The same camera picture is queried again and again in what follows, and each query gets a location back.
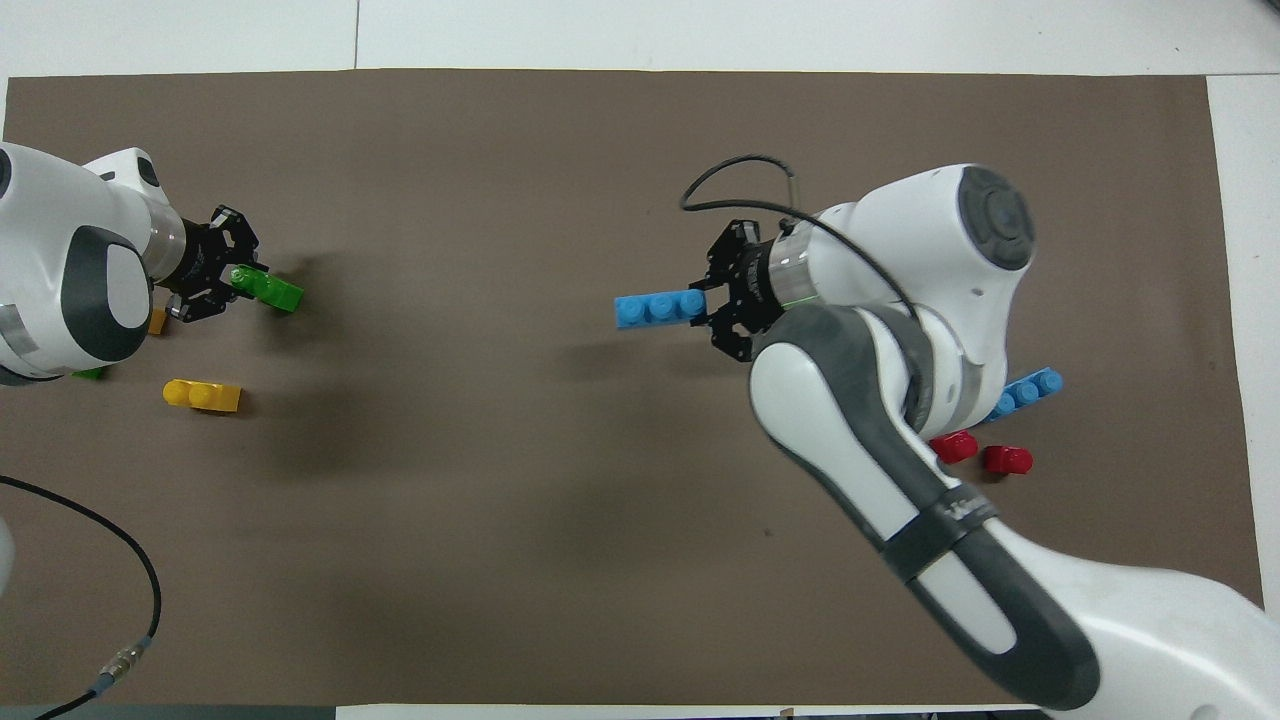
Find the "brown paper table mat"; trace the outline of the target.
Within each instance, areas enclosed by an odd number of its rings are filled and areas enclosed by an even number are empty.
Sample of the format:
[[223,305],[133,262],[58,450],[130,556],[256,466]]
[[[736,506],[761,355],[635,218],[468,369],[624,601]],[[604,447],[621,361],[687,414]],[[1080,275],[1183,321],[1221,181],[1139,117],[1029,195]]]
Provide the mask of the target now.
[[[762,433],[701,328],[614,328],[699,278],[763,152],[817,211],[960,161],[1039,250],[980,432],[1025,537],[1262,598],[1207,83],[1194,76],[525,70],[12,79],[5,140],[141,147],[242,211],[297,313],[170,323],[101,380],[0,389],[0,473],[124,527],[164,588],[106,701],[978,705],[960,652]],[[165,402],[239,386],[238,413]]]

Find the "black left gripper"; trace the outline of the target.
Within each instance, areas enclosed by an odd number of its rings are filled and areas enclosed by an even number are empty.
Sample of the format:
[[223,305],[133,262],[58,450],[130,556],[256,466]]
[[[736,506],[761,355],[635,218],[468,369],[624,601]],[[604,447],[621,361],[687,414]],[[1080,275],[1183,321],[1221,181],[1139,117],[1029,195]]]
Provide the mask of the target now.
[[163,279],[172,295],[168,315],[195,323],[223,314],[239,295],[223,279],[227,266],[246,265],[264,272],[259,238],[244,215],[219,205],[210,222],[182,219],[186,249],[175,269]]

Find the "blue three-stud toy brick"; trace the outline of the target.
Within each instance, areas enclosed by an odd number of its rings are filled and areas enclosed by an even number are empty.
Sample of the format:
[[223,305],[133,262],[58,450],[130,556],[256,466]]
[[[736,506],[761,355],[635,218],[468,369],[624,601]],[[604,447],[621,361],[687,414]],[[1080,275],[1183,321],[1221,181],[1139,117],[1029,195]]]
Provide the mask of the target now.
[[982,423],[997,421],[1020,409],[1038,404],[1041,400],[1060,392],[1064,386],[1064,375],[1051,366],[1041,368],[1015,380],[1010,380]]
[[640,293],[614,299],[614,328],[620,331],[660,325],[690,325],[707,314],[701,290]]

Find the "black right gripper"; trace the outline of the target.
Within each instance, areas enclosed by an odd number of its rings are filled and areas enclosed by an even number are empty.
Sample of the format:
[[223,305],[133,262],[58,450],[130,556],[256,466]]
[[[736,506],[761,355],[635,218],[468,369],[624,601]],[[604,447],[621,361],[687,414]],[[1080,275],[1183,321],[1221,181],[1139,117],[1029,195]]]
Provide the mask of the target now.
[[732,220],[707,251],[705,290],[733,287],[733,304],[707,315],[710,345],[736,363],[755,357],[754,329],[768,329],[785,311],[771,281],[773,249],[758,222]]

